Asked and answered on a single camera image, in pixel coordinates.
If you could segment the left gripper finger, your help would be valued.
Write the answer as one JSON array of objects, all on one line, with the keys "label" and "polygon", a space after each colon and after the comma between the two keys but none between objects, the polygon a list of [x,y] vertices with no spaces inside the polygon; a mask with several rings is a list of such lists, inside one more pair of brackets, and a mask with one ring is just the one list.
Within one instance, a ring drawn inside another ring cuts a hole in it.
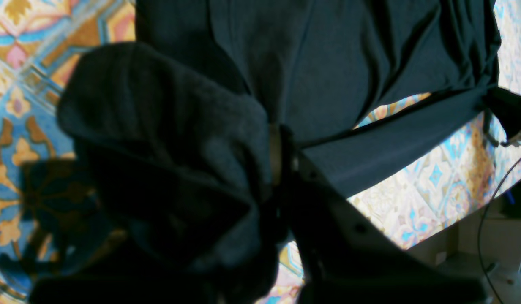
[{"label": "left gripper finger", "polygon": [[440,273],[407,254],[341,196],[296,147],[269,127],[277,240],[292,236],[302,266],[298,304],[484,304],[478,279]]}]

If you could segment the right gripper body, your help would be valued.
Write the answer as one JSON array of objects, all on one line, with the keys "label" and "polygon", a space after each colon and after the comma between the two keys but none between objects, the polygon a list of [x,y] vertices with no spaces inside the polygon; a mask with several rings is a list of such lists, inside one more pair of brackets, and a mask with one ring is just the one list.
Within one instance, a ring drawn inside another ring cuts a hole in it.
[{"label": "right gripper body", "polygon": [[[521,95],[505,88],[492,88],[484,97],[483,134],[494,147],[521,146]],[[490,123],[498,119],[505,132],[505,141],[498,141],[490,133]]]}]

